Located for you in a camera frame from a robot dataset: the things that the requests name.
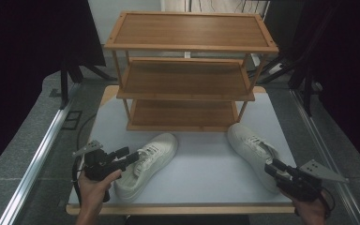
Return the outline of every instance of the bottom shelf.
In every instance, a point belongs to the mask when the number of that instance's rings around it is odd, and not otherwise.
[[[227,131],[238,113],[233,101],[133,100],[129,130]]]

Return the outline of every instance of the black stand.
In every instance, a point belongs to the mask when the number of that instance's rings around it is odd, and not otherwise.
[[[116,78],[109,76],[99,68],[83,61],[79,57],[67,57],[62,60],[61,64],[61,106],[60,110],[63,110],[68,105],[68,74],[74,83],[81,83],[83,81],[83,74],[79,68],[79,65],[84,65],[86,68],[96,73],[99,77],[107,81],[117,81]]]
[[[300,84],[305,80],[305,90],[304,90],[304,107],[308,115],[311,115],[310,109],[309,109],[309,102],[311,97],[311,85],[312,85],[312,71],[311,71],[311,65],[309,64],[309,59],[311,57],[311,54],[313,50],[315,49],[318,41],[320,40],[321,36],[323,35],[323,31],[329,24],[330,20],[332,19],[333,15],[335,14],[338,5],[340,1],[335,0],[333,2],[328,2],[325,6],[324,15],[318,15],[315,20],[314,24],[318,24],[317,28],[315,30],[308,29],[306,33],[300,38],[299,42],[297,42],[293,47],[291,47],[288,51],[280,52],[278,57],[271,61],[269,64],[267,64],[263,71],[266,71],[269,68],[274,67],[278,63],[282,62],[283,59],[289,57],[293,51],[295,51],[297,48],[299,48],[303,43],[308,39],[310,39],[307,48],[302,53],[302,55],[295,60],[294,62],[290,63],[289,65],[283,67],[279,71],[275,72],[271,76],[262,79],[259,81],[259,83],[269,83],[273,81],[274,79],[284,75],[285,73],[291,71],[294,69],[294,73],[291,76],[291,79],[288,82],[288,85],[291,89],[297,89]]]

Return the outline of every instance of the shoe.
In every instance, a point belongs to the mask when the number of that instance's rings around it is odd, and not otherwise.
[[[114,182],[116,196],[124,202],[133,202],[143,192],[150,178],[172,160],[177,145],[172,134],[163,133],[137,150],[139,160],[129,165],[122,172],[122,178]]]
[[[278,151],[252,130],[239,123],[231,125],[227,132],[230,145],[253,168],[260,181],[269,191],[278,193],[277,182],[264,171],[265,162],[278,157]]]

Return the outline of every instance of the top shelf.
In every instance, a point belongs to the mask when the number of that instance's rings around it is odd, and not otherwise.
[[[277,53],[258,14],[122,12],[106,49]]]

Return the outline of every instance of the person's left hand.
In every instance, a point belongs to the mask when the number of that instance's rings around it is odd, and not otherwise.
[[[111,182],[121,175],[121,170],[112,172],[102,181],[92,181],[84,175],[78,178],[81,190],[81,212],[78,215],[77,224],[94,223],[103,205],[105,191],[111,187]]]

